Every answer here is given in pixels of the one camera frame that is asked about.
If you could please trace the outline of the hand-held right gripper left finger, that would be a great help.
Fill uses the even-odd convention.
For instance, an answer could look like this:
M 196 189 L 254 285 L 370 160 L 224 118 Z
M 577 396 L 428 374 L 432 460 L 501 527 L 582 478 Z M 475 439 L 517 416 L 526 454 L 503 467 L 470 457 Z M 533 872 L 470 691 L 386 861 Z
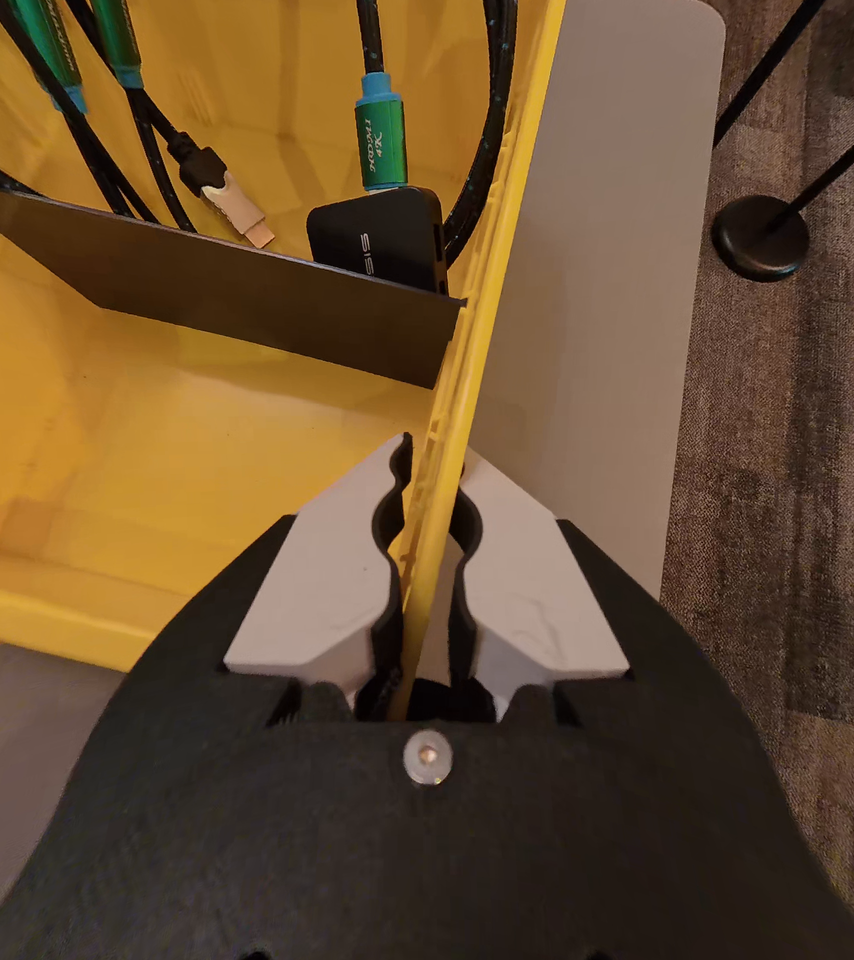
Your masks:
M 400 671 L 403 613 L 392 543 L 403 530 L 413 437 L 398 434 L 295 515 L 224 665 L 327 683 L 348 702 Z

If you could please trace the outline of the yellow plastic storage bin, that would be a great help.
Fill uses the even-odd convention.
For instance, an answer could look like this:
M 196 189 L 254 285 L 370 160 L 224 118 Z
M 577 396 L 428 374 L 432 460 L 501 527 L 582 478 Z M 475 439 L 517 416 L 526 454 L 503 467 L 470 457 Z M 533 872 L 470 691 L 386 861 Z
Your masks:
M 308 261 L 309 211 L 361 188 L 354 2 L 129 7 L 147 88 L 265 212 L 260 251 Z M 405 432 L 397 558 L 425 622 L 564 12 L 518 3 L 505 136 L 431 389 L 98 307 L 0 234 L 0 642 L 131 669 L 274 522 Z M 0 168 L 111 213 L 1 24 Z

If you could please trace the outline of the cardboard bin divider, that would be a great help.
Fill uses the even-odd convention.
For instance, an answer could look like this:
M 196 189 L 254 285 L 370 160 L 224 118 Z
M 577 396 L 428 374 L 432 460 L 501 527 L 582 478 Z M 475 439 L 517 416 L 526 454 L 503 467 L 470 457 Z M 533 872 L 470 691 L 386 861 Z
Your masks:
M 0 234 L 93 305 L 431 389 L 462 302 L 0 189 Z

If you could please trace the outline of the black square hub adapter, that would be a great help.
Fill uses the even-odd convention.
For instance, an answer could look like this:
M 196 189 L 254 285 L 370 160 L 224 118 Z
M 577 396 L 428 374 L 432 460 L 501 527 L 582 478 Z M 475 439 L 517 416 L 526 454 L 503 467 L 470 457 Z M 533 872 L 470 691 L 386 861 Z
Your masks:
M 306 234 L 314 262 L 449 294 L 443 211 L 429 189 L 403 186 L 316 207 Z

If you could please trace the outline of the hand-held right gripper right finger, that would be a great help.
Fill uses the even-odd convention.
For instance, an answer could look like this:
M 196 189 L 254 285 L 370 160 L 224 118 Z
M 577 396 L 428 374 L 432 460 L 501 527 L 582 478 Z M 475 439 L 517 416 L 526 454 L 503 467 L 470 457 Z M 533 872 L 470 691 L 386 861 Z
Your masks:
M 496 722 L 522 688 L 628 673 L 561 523 L 471 449 L 457 488 L 456 544 L 458 710 Z

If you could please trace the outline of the black stand with round base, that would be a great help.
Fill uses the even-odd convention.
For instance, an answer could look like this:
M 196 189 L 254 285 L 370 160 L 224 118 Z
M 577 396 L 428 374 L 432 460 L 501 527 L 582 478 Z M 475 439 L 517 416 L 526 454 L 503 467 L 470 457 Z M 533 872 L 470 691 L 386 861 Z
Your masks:
M 757 97 L 806 28 L 825 6 L 802 1 L 750 71 L 714 126 L 716 148 Z M 727 203 L 711 224 L 712 246 L 721 262 L 751 282 L 781 282 L 799 270 L 810 249 L 804 210 L 854 166 L 854 143 L 792 200 L 749 195 Z

